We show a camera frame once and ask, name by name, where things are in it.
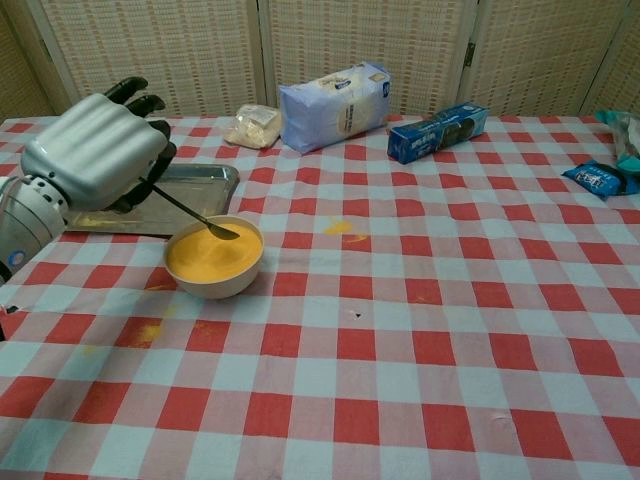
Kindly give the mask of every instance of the plastic bag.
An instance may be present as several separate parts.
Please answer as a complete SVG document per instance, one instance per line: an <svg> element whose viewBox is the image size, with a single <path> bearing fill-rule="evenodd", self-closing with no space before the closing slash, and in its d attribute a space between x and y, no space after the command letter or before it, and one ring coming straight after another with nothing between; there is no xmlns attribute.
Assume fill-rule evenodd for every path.
<svg viewBox="0 0 640 480"><path fill-rule="evenodd" d="M249 148L266 148L275 143L282 128L282 114L264 105L243 105L236 112L224 139Z"/></svg>
<svg viewBox="0 0 640 480"><path fill-rule="evenodd" d="M630 195L640 190L640 185L633 176L595 160L589 160L576 168L567 170L562 175L574 180L603 200L612 195Z"/></svg>
<svg viewBox="0 0 640 480"><path fill-rule="evenodd" d="M282 140L306 153L384 125L391 77L361 63L301 85L280 86Z"/></svg>
<svg viewBox="0 0 640 480"><path fill-rule="evenodd" d="M613 130L617 167L628 173L640 174L640 116L600 110L596 112L596 118Z"/></svg>

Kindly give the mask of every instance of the beige wall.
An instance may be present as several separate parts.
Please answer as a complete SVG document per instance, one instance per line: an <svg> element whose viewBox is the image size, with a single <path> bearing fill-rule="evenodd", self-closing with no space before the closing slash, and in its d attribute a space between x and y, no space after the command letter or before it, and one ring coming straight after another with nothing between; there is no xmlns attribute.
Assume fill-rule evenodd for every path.
<svg viewBox="0 0 640 480"><path fill-rule="evenodd" d="M582 109L640 113L640 0L633 0Z"/></svg>
<svg viewBox="0 0 640 480"><path fill-rule="evenodd" d="M0 4L0 122L7 118L51 113L51 105L40 88Z"/></svg>
<svg viewBox="0 0 640 480"><path fill-rule="evenodd" d="M628 3L0 0L0 55L14 65L2 75L19 86L0 108L61 113L142 75L167 114L230 115L242 103L276 105L278 84L367 60L390 70L397 113L465 100L494 115L638 111L640 0ZM469 40L476 51L463 68Z"/></svg>

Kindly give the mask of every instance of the blue box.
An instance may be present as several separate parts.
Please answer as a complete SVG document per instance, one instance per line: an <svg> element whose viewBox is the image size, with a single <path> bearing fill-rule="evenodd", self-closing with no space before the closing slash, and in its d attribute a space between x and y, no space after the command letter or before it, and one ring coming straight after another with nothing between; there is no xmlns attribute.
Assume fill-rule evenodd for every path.
<svg viewBox="0 0 640 480"><path fill-rule="evenodd" d="M488 115L488 108L466 102L442 110L429 120L393 127L387 153L403 165L413 162L480 135Z"/></svg>

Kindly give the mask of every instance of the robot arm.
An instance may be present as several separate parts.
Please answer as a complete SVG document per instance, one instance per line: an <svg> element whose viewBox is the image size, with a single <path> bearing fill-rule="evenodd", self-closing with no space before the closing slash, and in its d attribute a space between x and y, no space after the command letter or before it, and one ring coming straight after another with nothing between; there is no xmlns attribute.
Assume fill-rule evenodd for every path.
<svg viewBox="0 0 640 480"><path fill-rule="evenodd" d="M0 177L0 285L60 235L72 210L128 212L151 192L173 159L164 121L144 116L164 108L155 95L124 103L147 86L130 77L104 95L66 111L30 141L20 165L24 177Z"/></svg>

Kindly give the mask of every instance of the flour bag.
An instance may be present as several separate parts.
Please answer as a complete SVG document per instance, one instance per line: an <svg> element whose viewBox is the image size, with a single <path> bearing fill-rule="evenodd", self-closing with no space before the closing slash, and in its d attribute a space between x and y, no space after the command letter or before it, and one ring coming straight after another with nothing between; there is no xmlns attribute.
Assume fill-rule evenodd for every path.
<svg viewBox="0 0 640 480"><path fill-rule="evenodd" d="M300 85L280 86L284 143L310 152L385 124L391 77L360 63Z"/></svg>
<svg viewBox="0 0 640 480"><path fill-rule="evenodd" d="M274 144L282 128L282 115L277 108L243 105L236 112L224 139L248 148L266 148Z"/></svg>

